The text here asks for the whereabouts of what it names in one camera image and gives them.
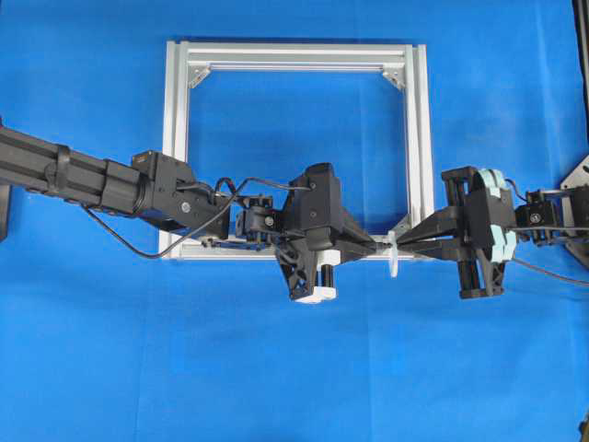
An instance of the end effector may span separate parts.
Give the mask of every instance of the end effector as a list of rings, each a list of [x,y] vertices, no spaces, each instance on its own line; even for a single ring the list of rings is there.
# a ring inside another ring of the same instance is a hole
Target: end effector
[[[271,242],[292,300],[334,299],[334,267],[376,253],[375,242],[341,205],[341,184],[330,163],[311,166],[290,182],[282,210],[259,198],[237,217],[236,235]]]

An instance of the black tube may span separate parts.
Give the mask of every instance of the black tube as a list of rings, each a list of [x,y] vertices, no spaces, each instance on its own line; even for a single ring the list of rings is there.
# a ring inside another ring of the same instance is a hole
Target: black tube
[[[321,266],[321,285],[324,287],[334,287],[332,265],[324,264]]]

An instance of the small white part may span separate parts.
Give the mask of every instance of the small white part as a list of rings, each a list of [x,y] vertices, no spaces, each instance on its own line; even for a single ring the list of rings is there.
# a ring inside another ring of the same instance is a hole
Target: small white part
[[[336,265],[341,264],[341,252],[339,250],[322,250],[317,252],[317,270],[321,270],[321,266],[329,264]]]
[[[339,250],[322,250],[317,253],[317,271],[321,271],[323,265],[340,265],[341,264],[341,252]],[[313,287],[313,293],[308,297],[301,297],[296,300],[302,304],[318,304],[322,301],[331,301],[335,299],[338,292],[335,287]]]
[[[517,245],[515,232],[503,233],[501,227],[491,224],[491,233],[495,243],[491,248],[491,262],[501,263],[511,260]]]
[[[396,278],[398,274],[398,248],[395,230],[388,231],[387,242],[391,246],[388,250],[388,270],[390,271],[390,277]]]
[[[506,261],[514,258],[515,246],[517,246],[517,236],[515,235],[515,232],[507,232],[505,234],[505,252],[503,253],[503,258]]]
[[[308,297],[301,297],[296,300],[302,304],[318,304],[322,301],[331,301],[337,296],[336,289],[333,287],[315,287],[313,293]]]

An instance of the blue fabric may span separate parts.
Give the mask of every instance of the blue fabric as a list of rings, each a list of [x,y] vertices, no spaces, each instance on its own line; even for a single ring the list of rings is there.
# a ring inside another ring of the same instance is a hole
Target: blue fabric
[[[5,124],[121,162],[159,149],[174,38],[425,43],[436,177],[471,164],[552,187],[586,154],[571,4],[554,0],[7,0]],[[192,95],[191,161],[207,180],[333,161],[346,204],[382,229],[405,210],[395,93],[375,76],[215,74]],[[359,262],[309,308],[273,262],[141,261],[19,190],[10,221],[3,441],[576,440],[589,407],[587,291],[515,264],[504,296],[465,302],[452,263],[391,280]],[[149,226],[112,224],[156,247]],[[563,250],[518,255],[589,279]]]

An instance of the aluminum frame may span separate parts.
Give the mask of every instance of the aluminum frame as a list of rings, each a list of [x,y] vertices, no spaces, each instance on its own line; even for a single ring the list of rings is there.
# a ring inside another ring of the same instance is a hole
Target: aluminum frame
[[[408,213],[392,228],[397,236],[433,213],[432,140],[425,45],[167,43],[163,153],[188,161],[190,91],[212,71],[382,72],[403,93]],[[160,232],[159,250],[178,236]],[[376,240],[387,236],[373,235]],[[417,257],[400,252],[400,260]],[[261,251],[206,248],[196,239],[184,241],[167,255],[181,260],[273,260]],[[388,260],[388,254],[367,260]]]

